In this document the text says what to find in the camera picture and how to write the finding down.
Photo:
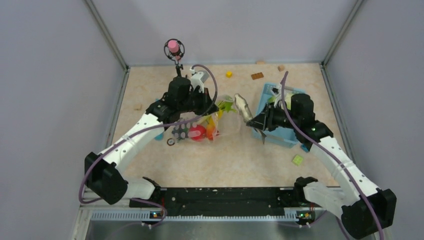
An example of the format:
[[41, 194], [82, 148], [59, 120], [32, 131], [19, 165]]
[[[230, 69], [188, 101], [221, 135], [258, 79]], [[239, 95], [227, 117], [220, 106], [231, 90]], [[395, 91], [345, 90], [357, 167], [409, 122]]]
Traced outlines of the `black grape bunch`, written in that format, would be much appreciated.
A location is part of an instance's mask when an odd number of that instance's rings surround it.
[[177, 142], [188, 139], [189, 127], [186, 124], [176, 125], [172, 128], [171, 134]]

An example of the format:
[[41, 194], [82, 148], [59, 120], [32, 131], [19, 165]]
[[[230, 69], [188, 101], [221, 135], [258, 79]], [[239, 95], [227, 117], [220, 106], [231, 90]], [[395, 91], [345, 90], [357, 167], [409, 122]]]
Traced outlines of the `yellow banana pepper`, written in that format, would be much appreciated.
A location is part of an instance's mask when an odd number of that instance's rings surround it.
[[212, 113], [209, 116], [209, 119], [207, 121], [208, 124], [209, 125], [217, 125], [219, 123], [219, 120], [222, 118], [223, 114], [224, 114], [223, 110], [219, 110], [217, 112]]

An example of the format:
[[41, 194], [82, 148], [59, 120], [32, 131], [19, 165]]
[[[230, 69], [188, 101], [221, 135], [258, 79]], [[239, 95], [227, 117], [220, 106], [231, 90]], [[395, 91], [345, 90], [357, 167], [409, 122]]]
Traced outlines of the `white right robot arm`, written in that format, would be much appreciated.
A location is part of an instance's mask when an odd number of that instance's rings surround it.
[[342, 192], [331, 190], [314, 177], [298, 177], [294, 183], [293, 200], [299, 206], [314, 203], [337, 217], [355, 239], [378, 233], [393, 224], [397, 197], [390, 189], [382, 190], [364, 175], [342, 150], [328, 126], [316, 119], [314, 102], [305, 93], [296, 93], [285, 101], [281, 86], [273, 87], [272, 102], [249, 120], [247, 126], [256, 130], [292, 129], [297, 140], [326, 167]]

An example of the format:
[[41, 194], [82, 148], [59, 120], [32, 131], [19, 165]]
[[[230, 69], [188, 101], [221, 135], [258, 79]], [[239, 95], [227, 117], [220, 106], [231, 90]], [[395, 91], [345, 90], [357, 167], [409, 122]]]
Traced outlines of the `clear zip top bag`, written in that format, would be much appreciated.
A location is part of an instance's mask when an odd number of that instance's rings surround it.
[[[216, 101], [215, 104], [218, 106], [220, 101], [234, 102], [234, 98], [230, 95], [221, 95], [217, 98], [217, 101]], [[207, 127], [208, 123], [206, 121], [199, 124], [199, 123], [197, 123], [198, 120], [191, 121], [191, 122], [184, 123], [184, 124], [187, 125], [187, 127], [189, 127], [189, 128], [191, 128], [192, 126], [196, 126], [196, 125], [202, 125], [205, 128]], [[228, 137], [230, 135], [237, 134], [241, 129], [242, 122], [243, 122], [243, 119], [240, 116], [238, 111], [237, 111], [237, 113], [235, 113], [235, 112], [224, 112], [221, 119], [219, 120], [218, 124], [215, 125], [217, 130], [219, 131], [219, 135], [213, 141], [216, 141], [219, 138]], [[192, 142], [209, 142], [209, 143], [213, 142], [213, 141], [208, 140], [207, 137], [203, 141], [194, 141], [194, 140], [190, 139], [189, 137], [187, 139], [184, 139], [184, 140], [188, 140], [188, 141], [192, 141]]]

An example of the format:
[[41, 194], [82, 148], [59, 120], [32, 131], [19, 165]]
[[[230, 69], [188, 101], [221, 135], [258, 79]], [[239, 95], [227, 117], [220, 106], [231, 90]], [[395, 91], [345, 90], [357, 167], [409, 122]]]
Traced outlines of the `grey toy fish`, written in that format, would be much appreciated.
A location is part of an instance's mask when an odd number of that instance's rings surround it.
[[[245, 124], [254, 118], [248, 102], [239, 93], [234, 94], [234, 105]], [[264, 145], [267, 137], [266, 134], [262, 130], [256, 128], [253, 128], [253, 130], [260, 135], [262, 144]]]

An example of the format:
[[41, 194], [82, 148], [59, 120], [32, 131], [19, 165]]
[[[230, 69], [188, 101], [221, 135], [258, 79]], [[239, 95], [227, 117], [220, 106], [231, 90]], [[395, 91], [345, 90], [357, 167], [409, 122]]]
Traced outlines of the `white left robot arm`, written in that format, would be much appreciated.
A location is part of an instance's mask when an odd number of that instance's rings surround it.
[[210, 96], [205, 81], [212, 77], [210, 70], [190, 70], [191, 76], [176, 76], [168, 90], [153, 102], [136, 122], [114, 144], [100, 153], [90, 152], [84, 159], [82, 186], [93, 191], [98, 200], [114, 205], [123, 198], [141, 199], [147, 206], [160, 202], [160, 193], [152, 180], [143, 178], [127, 181], [122, 174], [135, 156], [155, 137], [169, 127], [181, 125], [181, 114], [194, 113], [196, 121], [218, 111], [218, 94]]

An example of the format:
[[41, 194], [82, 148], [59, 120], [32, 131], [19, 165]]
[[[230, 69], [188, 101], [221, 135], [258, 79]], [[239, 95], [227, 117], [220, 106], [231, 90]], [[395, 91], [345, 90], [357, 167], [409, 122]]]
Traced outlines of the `light blue plastic basket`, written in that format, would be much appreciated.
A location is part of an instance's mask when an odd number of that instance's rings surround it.
[[[275, 95], [273, 89], [276, 89], [277, 87], [278, 86], [276, 83], [268, 82], [263, 85], [258, 106], [256, 107], [256, 116], [261, 115], [262, 110], [265, 109], [269, 100], [274, 98]], [[264, 128], [264, 126], [260, 122], [254, 122], [253, 127], [259, 127], [259, 129], [253, 128], [252, 135], [255, 138], [259, 138], [260, 140], [262, 140], [263, 135], [259, 132], [261, 131], [266, 135], [266, 137], [264, 138], [266, 143], [273, 143], [286, 148], [292, 148], [299, 143], [295, 131], [291, 127], [286, 127], [286, 125], [272, 125], [272, 131], [270, 131], [269, 128]]]

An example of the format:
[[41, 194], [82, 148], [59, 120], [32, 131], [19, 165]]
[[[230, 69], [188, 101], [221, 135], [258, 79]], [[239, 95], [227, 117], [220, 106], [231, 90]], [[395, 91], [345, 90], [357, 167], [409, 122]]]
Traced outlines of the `white cauliflower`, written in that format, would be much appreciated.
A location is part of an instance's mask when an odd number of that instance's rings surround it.
[[[284, 101], [288, 110], [291, 110], [291, 98], [293, 95], [292, 92], [284, 93]], [[281, 100], [280, 95], [273, 95], [267, 100], [267, 103], [276, 104], [279, 100]]]

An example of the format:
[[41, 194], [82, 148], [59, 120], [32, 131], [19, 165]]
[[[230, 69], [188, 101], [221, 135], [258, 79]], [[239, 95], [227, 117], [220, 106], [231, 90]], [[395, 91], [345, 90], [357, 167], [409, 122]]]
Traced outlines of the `red tomato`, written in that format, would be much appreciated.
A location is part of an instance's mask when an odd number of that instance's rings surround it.
[[206, 138], [207, 130], [203, 125], [192, 126], [188, 131], [188, 137], [196, 142], [201, 142]]

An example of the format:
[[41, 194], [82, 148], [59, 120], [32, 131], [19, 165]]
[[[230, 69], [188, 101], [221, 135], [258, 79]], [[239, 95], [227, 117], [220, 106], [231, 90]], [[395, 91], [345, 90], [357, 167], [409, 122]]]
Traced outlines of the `red pepper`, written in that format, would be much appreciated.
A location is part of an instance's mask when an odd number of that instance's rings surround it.
[[217, 127], [210, 123], [206, 126], [206, 137], [210, 141], [214, 141], [217, 136], [220, 134], [220, 132], [217, 130]]

